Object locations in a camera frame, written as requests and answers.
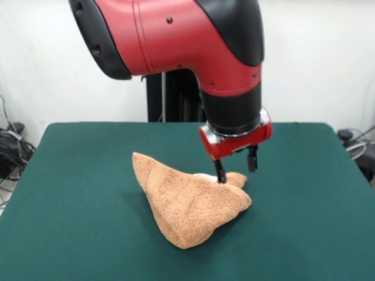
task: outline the table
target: table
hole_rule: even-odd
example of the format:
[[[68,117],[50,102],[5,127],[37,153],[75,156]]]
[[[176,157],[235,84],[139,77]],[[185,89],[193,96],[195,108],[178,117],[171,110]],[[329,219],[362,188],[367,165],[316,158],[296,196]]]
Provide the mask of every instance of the table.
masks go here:
[[[49,126],[0,218],[0,279],[375,279],[375,195],[324,124],[275,124],[245,186],[253,205],[201,246],[170,244],[131,155],[212,174],[197,127]],[[247,173],[245,153],[223,164]]]

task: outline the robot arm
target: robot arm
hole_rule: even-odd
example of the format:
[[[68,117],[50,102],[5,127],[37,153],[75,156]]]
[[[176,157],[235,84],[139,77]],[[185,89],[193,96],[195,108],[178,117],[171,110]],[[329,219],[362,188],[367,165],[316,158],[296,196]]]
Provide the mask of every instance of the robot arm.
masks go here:
[[[257,0],[70,0],[81,34],[111,78],[191,69],[207,125],[200,137],[225,182],[220,159],[271,136],[261,106],[263,26]]]

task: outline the black cable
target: black cable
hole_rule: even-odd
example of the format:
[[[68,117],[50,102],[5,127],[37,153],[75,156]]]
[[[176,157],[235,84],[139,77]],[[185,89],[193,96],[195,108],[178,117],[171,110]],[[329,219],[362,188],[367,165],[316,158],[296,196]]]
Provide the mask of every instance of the black cable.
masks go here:
[[[6,146],[6,147],[8,147],[8,149],[9,149],[10,151],[13,150],[13,148],[12,148],[9,144],[7,144],[6,142],[0,142],[0,144],[1,144],[1,145],[4,145],[4,146]],[[18,166],[22,166],[23,169],[24,169],[25,162],[22,161],[22,158],[21,158],[22,156],[20,155],[20,154],[22,153],[22,151],[19,151],[19,149],[17,149],[16,152],[17,152],[17,159],[14,159],[14,158],[12,158],[12,157],[9,156],[9,155],[8,155],[8,158],[12,158],[13,162],[17,162],[17,161],[19,161],[19,162],[17,162],[17,163],[18,163]]]
[[[10,180],[10,181],[19,181],[19,177],[17,179],[12,179],[11,177],[8,176],[5,179],[6,180]]]
[[[361,135],[359,135],[358,137],[352,139],[347,145],[350,146],[352,144],[354,144],[356,141],[358,141],[359,139],[361,139],[362,137],[366,136],[368,133],[370,133],[371,131],[375,130],[375,125],[372,126],[370,129],[368,129],[367,131],[363,132]]]
[[[4,99],[4,97],[0,94],[0,98],[1,98],[1,100],[2,100],[2,110],[3,110],[3,112],[4,112],[4,115],[5,115],[5,117],[7,118],[7,119],[9,119],[8,118],[8,114],[6,113],[6,109],[5,109],[5,99]]]
[[[24,142],[26,145],[29,145],[32,148],[33,151],[36,150],[35,146],[33,146],[31,143],[29,143],[29,142],[27,142],[25,140],[21,140],[21,142]]]
[[[0,189],[3,190],[3,191],[6,191],[6,192],[10,192],[10,193],[13,193],[12,190],[10,189],[5,189],[4,187],[0,186]]]
[[[17,163],[17,161],[15,161],[11,156],[9,156],[8,154],[6,154],[5,152],[0,151],[0,155],[5,156],[10,162],[12,162],[18,168],[20,168],[20,170],[23,170],[25,168],[22,165],[20,165],[19,163]]]
[[[21,145],[23,151],[26,153],[26,160],[29,160],[31,158],[31,151],[30,151],[30,149],[22,141],[20,141],[19,144]]]
[[[1,193],[0,193],[0,199],[1,199],[1,201],[2,201],[3,203],[5,202],[4,197],[1,195]]]

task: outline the green tablecloth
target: green tablecloth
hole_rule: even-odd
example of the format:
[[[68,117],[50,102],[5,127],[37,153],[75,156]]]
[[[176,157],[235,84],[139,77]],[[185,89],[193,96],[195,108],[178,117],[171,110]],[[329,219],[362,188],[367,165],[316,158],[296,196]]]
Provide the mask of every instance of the green tablecloth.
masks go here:
[[[0,218],[0,280],[375,280],[375,195],[330,127],[275,124],[253,205],[187,251],[159,232],[133,151],[214,172],[197,124],[48,127]],[[247,173],[245,153],[223,163]]]

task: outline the brown towel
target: brown towel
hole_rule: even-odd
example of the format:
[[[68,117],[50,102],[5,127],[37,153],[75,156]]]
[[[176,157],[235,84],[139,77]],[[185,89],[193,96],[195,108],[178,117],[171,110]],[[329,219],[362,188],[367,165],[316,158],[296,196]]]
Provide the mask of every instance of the brown towel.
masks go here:
[[[251,205],[241,189],[247,180],[242,174],[228,173],[227,183],[219,184],[139,153],[133,154],[133,168],[159,229],[181,249],[203,243],[217,227]]]

